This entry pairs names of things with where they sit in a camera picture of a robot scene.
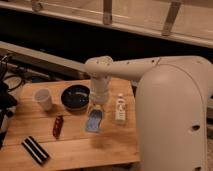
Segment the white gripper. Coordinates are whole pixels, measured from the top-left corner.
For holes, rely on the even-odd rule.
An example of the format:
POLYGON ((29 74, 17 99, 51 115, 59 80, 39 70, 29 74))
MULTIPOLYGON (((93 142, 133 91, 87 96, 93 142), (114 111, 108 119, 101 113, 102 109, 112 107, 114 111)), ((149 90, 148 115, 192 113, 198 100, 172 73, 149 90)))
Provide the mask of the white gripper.
POLYGON ((88 110, 87 110, 87 115, 89 116, 90 112, 93 110, 94 108, 94 104, 98 104, 101 105, 101 110, 102 110, 102 118, 105 117, 105 104, 108 100, 108 94, 107 93, 94 93, 92 92, 90 94, 90 101, 92 102, 91 104, 89 104, 88 106, 88 110))

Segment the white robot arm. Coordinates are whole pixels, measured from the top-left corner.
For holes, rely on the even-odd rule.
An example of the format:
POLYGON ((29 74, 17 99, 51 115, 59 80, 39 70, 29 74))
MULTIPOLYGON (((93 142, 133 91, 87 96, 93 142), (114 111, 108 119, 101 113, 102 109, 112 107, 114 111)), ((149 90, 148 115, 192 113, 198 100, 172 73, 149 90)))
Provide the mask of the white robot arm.
POLYGON ((213 63, 199 56, 85 63, 93 103, 105 103, 109 76, 137 83, 135 105, 142 171, 207 171, 208 101, 213 63))

